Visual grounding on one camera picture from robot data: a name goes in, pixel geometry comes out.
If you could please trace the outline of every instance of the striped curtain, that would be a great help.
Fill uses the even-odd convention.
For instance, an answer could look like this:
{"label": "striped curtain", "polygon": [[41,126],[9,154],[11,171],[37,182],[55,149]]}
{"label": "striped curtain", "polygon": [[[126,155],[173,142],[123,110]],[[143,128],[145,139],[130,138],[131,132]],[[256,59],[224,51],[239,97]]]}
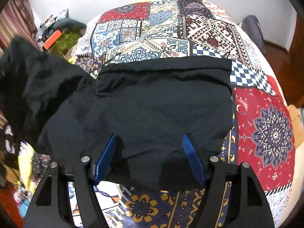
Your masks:
{"label": "striped curtain", "polygon": [[37,28],[34,15],[28,0],[9,0],[0,13],[0,55],[10,41],[19,35],[35,44]]}

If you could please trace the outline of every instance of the bedspread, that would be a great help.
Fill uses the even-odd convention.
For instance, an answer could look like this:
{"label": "bedspread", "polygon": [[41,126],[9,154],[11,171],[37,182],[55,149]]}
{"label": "bedspread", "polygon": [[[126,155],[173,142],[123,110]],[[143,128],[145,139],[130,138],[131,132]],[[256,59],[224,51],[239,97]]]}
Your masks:
{"label": "bedspread", "polygon": [[[218,157],[229,164],[250,163],[276,227],[281,223],[294,174],[291,120],[268,62],[224,9],[204,0],[163,0],[112,9],[88,23],[75,54],[75,64],[94,78],[107,64],[192,55],[230,58],[233,128]],[[216,227],[224,224],[230,185],[226,183]],[[75,224],[81,226],[73,183],[69,191]],[[188,228],[204,189],[155,192],[101,182],[95,192],[110,227]]]}

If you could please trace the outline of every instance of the blue gripper pad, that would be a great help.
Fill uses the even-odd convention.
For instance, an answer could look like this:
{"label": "blue gripper pad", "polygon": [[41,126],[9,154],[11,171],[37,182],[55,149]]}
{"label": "blue gripper pad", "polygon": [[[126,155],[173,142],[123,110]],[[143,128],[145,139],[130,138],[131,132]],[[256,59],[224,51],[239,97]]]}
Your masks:
{"label": "blue gripper pad", "polygon": [[195,180],[202,185],[205,184],[204,165],[186,134],[182,137],[182,144]]}
{"label": "blue gripper pad", "polygon": [[96,164],[96,174],[94,176],[94,183],[96,185],[98,185],[99,182],[101,182],[105,178],[107,170],[113,159],[116,147],[117,147],[117,138],[113,134],[107,146],[105,147],[104,151],[102,152],[102,155],[98,160],[98,163]]}

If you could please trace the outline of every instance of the round metal pin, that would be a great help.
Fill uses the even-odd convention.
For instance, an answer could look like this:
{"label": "round metal pin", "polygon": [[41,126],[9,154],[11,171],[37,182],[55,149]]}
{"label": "round metal pin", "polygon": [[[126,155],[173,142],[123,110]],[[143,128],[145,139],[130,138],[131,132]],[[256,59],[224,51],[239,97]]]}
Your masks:
{"label": "round metal pin", "polygon": [[249,168],[250,164],[248,162],[243,162],[242,166],[245,167],[245,168]]}
{"label": "round metal pin", "polygon": [[90,160],[90,157],[88,157],[88,156],[84,156],[84,157],[81,158],[81,161],[82,161],[83,163],[86,163],[86,162],[88,162],[89,160]]}
{"label": "round metal pin", "polygon": [[211,160],[212,162],[217,162],[219,159],[218,159],[218,157],[216,157],[216,156],[211,156],[211,157],[210,157],[210,160]]}
{"label": "round metal pin", "polygon": [[57,165],[58,165],[58,164],[57,164],[56,162],[52,162],[52,163],[50,164],[50,167],[51,167],[51,168],[55,168]]}

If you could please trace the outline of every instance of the bed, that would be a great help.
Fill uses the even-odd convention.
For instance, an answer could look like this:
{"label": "bed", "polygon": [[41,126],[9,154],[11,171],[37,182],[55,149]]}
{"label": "bed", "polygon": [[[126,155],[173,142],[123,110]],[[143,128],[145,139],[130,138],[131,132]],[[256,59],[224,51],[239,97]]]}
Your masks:
{"label": "bed", "polygon": [[[249,162],[275,226],[285,220],[300,195],[298,155],[304,145],[295,144],[287,104],[269,63],[224,9],[204,0],[128,4],[88,22],[72,52],[70,62],[93,78],[108,64],[191,55],[231,59],[233,128],[218,157],[230,164]],[[216,227],[224,224],[230,185],[226,183]],[[188,228],[204,191],[152,191],[105,181],[95,187],[111,228]],[[75,225],[82,227],[72,182],[69,194]]]}

